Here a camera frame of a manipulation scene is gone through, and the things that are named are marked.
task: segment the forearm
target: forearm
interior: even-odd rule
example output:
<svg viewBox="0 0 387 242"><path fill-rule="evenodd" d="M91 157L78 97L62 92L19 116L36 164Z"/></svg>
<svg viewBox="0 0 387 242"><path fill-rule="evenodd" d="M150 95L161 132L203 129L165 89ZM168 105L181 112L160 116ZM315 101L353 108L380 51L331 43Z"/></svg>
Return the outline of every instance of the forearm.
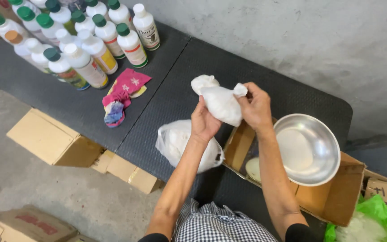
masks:
<svg viewBox="0 0 387 242"><path fill-rule="evenodd" d="M293 223L307 224L289 186L272 125L258 133L262 191L271 220L284 240Z"/></svg>
<svg viewBox="0 0 387 242"><path fill-rule="evenodd" d="M208 143L189 139L185 151L159 198L146 234L162 233L170 240L178 214L194 183Z"/></svg>

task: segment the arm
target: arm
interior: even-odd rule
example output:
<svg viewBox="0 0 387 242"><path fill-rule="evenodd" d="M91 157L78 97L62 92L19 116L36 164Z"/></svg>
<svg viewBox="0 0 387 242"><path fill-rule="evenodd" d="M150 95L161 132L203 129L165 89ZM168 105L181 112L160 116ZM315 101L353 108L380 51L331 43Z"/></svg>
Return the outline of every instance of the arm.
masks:
<svg viewBox="0 0 387 242"><path fill-rule="evenodd" d="M270 97L254 83L246 83L250 96L238 100L244 120L256 131L259 140L259 168L262 192L274 227L282 240L294 223L308 225L301 214L283 167L271 119Z"/></svg>
<svg viewBox="0 0 387 242"><path fill-rule="evenodd" d="M191 119L191 137L180 162L162 191L145 235L160 233L171 240L175 222L194 183L202 154L222 124L208 112L202 96Z"/></svg>

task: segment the concrete wall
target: concrete wall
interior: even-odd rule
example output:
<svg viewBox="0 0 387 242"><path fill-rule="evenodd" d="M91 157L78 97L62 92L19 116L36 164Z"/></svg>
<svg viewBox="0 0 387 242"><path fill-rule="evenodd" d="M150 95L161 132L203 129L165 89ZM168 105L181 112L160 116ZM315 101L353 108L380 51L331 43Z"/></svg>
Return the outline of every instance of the concrete wall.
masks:
<svg viewBox="0 0 387 242"><path fill-rule="evenodd" d="M142 3L167 25L346 100L350 140L387 134L387 1Z"/></svg>

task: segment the metal bowl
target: metal bowl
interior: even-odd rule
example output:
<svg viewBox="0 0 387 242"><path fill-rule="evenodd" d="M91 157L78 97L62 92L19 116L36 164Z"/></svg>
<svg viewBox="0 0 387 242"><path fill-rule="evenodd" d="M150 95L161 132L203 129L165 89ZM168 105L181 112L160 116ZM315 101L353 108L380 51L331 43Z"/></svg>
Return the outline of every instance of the metal bowl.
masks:
<svg viewBox="0 0 387 242"><path fill-rule="evenodd" d="M317 118L290 114L274 125L283 166L291 181L319 186L330 181L340 166L337 139Z"/></svg>

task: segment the white plastic bottle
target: white plastic bottle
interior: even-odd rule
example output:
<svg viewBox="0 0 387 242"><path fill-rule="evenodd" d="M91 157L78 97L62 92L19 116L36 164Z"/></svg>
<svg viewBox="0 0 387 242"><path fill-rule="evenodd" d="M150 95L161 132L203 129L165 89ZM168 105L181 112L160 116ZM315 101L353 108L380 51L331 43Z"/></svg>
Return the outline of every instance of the white plastic bottle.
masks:
<svg viewBox="0 0 387 242"><path fill-rule="evenodd" d="M77 36L83 42L82 49L94 58L96 63L98 63L106 74L113 74L116 72L118 67L117 61L111 55L102 39L92 36L87 30L80 30Z"/></svg>
<svg viewBox="0 0 387 242"><path fill-rule="evenodd" d="M138 36L146 50L156 50L161 45L158 30L152 14L146 12L144 5L137 3L134 5L134 26L137 29Z"/></svg>
<svg viewBox="0 0 387 242"><path fill-rule="evenodd" d="M30 37L28 31L24 27L22 27L21 25L19 25L18 23L14 22L11 19L4 18L4 16L0 14L0 36L3 38L3 40L12 44L10 41L8 41L5 38L5 34L10 30L14 30L18 32L24 39L27 39Z"/></svg>
<svg viewBox="0 0 387 242"><path fill-rule="evenodd" d="M93 18L97 14L101 14L107 21L111 21L108 17L107 6L104 3L98 2L98 0L85 0L87 4L86 14Z"/></svg>
<svg viewBox="0 0 387 242"><path fill-rule="evenodd" d="M108 85L108 77L94 59L73 43L63 49L68 63L94 88Z"/></svg>
<svg viewBox="0 0 387 242"><path fill-rule="evenodd" d="M107 46L110 53L116 59L125 58L125 54L123 53L122 48L117 43L117 34L116 26L113 22L107 22L101 14L96 14L92 18L95 23L95 35L101 38L105 45Z"/></svg>
<svg viewBox="0 0 387 242"><path fill-rule="evenodd" d="M28 0L8 0L8 2L11 4L11 8L13 8L13 11L14 13L20 18L22 19L19 14L17 13L17 10L20 8L20 7L23 7L23 6L26 6L28 8L30 8L34 13L35 13L35 16L36 15L39 15L41 13L41 10L35 6L33 3L31 3L30 1Z"/></svg>
<svg viewBox="0 0 387 242"><path fill-rule="evenodd" d="M108 10L108 16L114 24L118 25L123 23L128 25L130 30L137 31L132 23L131 14L125 5L121 4L119 0L108 0L107 4L110 8Z"/></svg>
<svg viewBox="0 0 387 242"><path fill-rule="evenodd" d="M71 11L66 7L61 7L58 0L47 0L46 7L50 11L49 15L53 21L61 23L72 35L77 35L74 23L71 21Z"/></svg>
<svg viewBox="0 0 387 242"><path fill-rule="evenodd" d="M58 41L60 41L59 48L61 49L61 51L65 48L65 46L67 46L67 44L70 43L73 43L80 48L82 47L82 41L77 36L68 33L68 30L64 28L58 29L55 35Z"/></svg>
<svg viewBox="0 0 387 242"><path fill-rule="evenodd" d="M44 51L44 56L49 60L49 69L56 73L60 78L64 79L65 82L73 85L77 90L82 91L90 86L55 48L46 49Z"/></svg>
<svg viewBox="0 0 387 242"><path fill-rule="evenodd" d="M74 27L77 32L85 29L92 35L95 35L95 24L91 17L86 17L82 11L76 10L71 14L71 19L76 22Z"/></svg>
<svg viewBox="0 0 387 242"><path fill-rule="evenodd" d="M49 69L49 60L43 54L45 49L51 48L51 45L41 44L36 38L27 39L24 45L31 52L32 60L44 68L46 73L49 73L56 77L58 80L65 82L64 79L60 78L56 73Z"/></svg>
<svg viewBox="0 0 387 242"><path fill-rule="evenodd" d="M117 43L122 48L132 66L136 68L145 66L148 58L137 33L131 31L126 24L118 24L116 30L119 33Z"/></svg>
<svg viewBox="0 0 387 242"><path fill-rule="evenodd" d="M22 20L25 28L29 30L29 32L31 32L36 38L45 43L50 42L49 39L44 36L43 32L41 31L41 27L36 20L35 13L29 7L22 6L18 8L17 14Z"/></svg>
<svg viewBox="0 0 387 242"><path fill-rule="evenodd" d="M46 36L52 42L52 44L59 46L59 40L56 37L56 31L64 28L64 26L61 23L53 21L53 19L51 19L51 17L46 13L38 15L37 22L41 26L41 31L43 32L44 36Z"/></svg>
<svg viewBox="0 0 387 242"><path fill-rule="evenodd" d="M49 13L49 10L46 8L46 0L31 0L31 3L35 4L42 13Z"/></svg>
<svg viewBox="0 0 387 242"><path fill-rule="evenodd" d="M37 67L40 71L47 73L43 67L32 60L31 52L24 45L26 40L18 32L15 30L10 30L5 34L5 38L13 44L14 52L18 56L24 58L27 62Z"/></svg>

